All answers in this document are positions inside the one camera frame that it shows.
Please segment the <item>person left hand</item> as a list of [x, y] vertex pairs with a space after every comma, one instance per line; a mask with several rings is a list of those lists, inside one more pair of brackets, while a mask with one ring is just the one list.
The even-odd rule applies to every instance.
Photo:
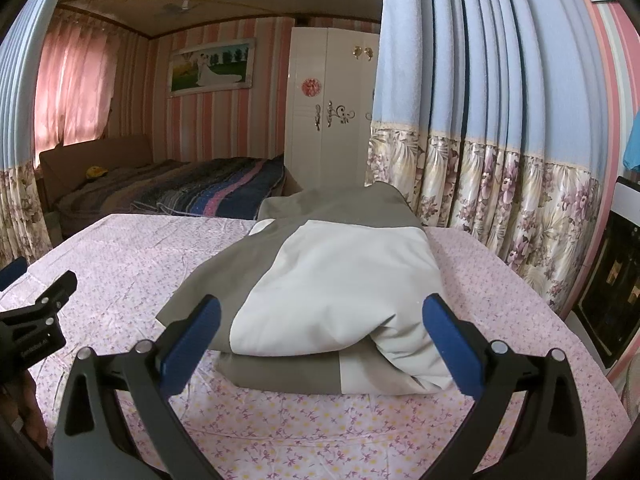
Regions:
[[36, 398], [37, 387], [28, 370], [1, 386], [1, 415], [10, 424], [20, 418], [27, 437], [40, 448], [48, 444], [48, 430]]

